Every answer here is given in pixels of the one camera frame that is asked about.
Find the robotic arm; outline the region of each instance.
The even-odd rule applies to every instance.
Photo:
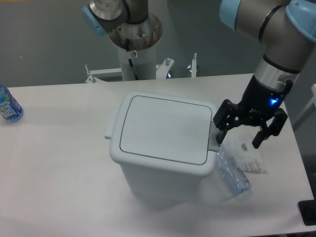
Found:
[[[280,109],[316,43],[316,4],[306,0],[223,0],[220,16],[236,31],[267,45],[242,100],[225,100],[214,116],[221,144],[240,125],[260,126],[252,144],[258,148],[278,136],[287,120]]]
[[[97,35],[109,34],[118,50],[123,80],[156,78],[156,45],[162,24],[148,0],[91,0],[83,16]]]

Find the white table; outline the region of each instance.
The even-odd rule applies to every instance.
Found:
[[[241,237],[314,231],[297,202],[312,192],[289,120],[247,173],[248,197],[230,198],[218,174],[187,203],[134,195],[104,139],[113,107],[132,90],[239,102],[251,75],[11,88],[25,115],[0,120],[1,237]],[[228,136],[258,128],[242,126]]]

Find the light blue joint cap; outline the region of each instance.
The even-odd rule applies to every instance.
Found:
[[[306,38],[316,43],[316,4],[306,0],[292,0],[286,15]]]
[[[240,0],[222,0],[219,16],[226,25],[236,30],[236,18]]]
[[[88,23],[89,27],[94,33],[99,36],[103,36],[107,33],[86,6],[83,7],[82,14],[85,21]]]

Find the white trash bin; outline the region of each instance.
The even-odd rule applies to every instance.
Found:
[[[219,145],[210,131],[215,129],[216,111],[205,101],[141,91],[127,94],[106,138],[130,189],[190,200],[215,167]]]

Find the blue led light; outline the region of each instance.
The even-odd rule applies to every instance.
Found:
[[[278,98],[277,99],[270,99],[270,105],[274,105],[276,102],[278,102]]]

